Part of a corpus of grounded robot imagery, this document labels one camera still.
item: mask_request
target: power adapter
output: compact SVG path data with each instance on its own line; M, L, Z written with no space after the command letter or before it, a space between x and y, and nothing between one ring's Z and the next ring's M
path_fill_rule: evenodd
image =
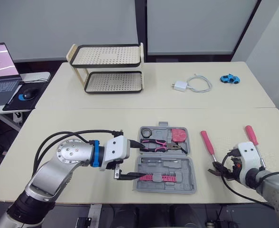
M172 86L175 90L185 92L186 88L188 86L188 83L187 82L182 82L182 81L176 81L176 83L172 84Z
M197 90L195 88L193 88L189 83L191 80L193 79L201 79L201 80L204 80L207 85L208 85L208 88L207 89L203 89L203 90ZM177 91L181 91L181 92L185 92L186 89L190 89L192 92L195 92L195 93L206 93L206 92L209 92L211 89L212 89L212 84L211 82L205 78L204 76L202 75L197 75L195 74L194 77L190 77L188 78L188 80L186 82L183 82L183 81L177 81L175 84L172 84L172 87L177 90Z

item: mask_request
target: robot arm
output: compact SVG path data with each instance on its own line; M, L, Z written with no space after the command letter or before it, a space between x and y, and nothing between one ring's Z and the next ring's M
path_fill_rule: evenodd
M232 156L231 160L234 164L232 172L223 166L225 161L222 164L213 162L216 171L209 171L217 176L223 174L229 181L236 180L247 188L255 189L274 208L279 221L279 176L272 175L260 181L271 172L261 166L260 156L253 143L239 143L227 156Z
M99 146L97 140L91 142L78 139L61 142L56 154L40 167L2 216L0 228L40 227L79 166L99 167L100 171L115 169L114 178L117 180L133 180L145 175L134 172L121 174L120 170L120 163L129 158L130 146L141 147L140 143L127 140L122 135L109 140L104 146Z

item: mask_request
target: pink handle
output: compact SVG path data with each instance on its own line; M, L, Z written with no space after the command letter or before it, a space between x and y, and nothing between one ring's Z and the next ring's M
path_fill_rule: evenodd
M203 138L203 141L205 143L205 146L208 150L208 152L211 154L211 155L214 155L214 148L208 138L208 135L207 135L207 132L206 131L201 131L201 136Z
M176 177L166 176L166 175L162 175L162 180L163 180L163 182L176 182L177 181Z
M139 178L140 181L152 181L153 180L153 176L151 174L147 174L145 176L142 176Z
M247 133L247 136L249 138L249 140L253 143L253 145L259 145L257 137L255 136L255 133L253 131L253 128L250 125L247 125L245 127L245 131Z
M162 147L158 147L158 148L155 148L154 152L166 152L167 151L167 147L166 146L162 146Z

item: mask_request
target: laptop keyboard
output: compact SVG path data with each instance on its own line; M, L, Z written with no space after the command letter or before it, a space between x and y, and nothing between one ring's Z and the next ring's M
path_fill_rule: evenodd
M9 92L14 89L18 81L0 82L0 92Z

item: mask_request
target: white wall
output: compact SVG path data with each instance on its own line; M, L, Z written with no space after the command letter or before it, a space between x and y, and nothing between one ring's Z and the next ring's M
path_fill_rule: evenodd
M246 61L279 109L279 7L248 58L238 56L234 60Z
M256 2L148 0L148 54L231 54Z
M133 0L0 0L0 42L15 61L65 59L73 43L138 43Z
M279 7L279 0L263 0L232 61L246 61Z

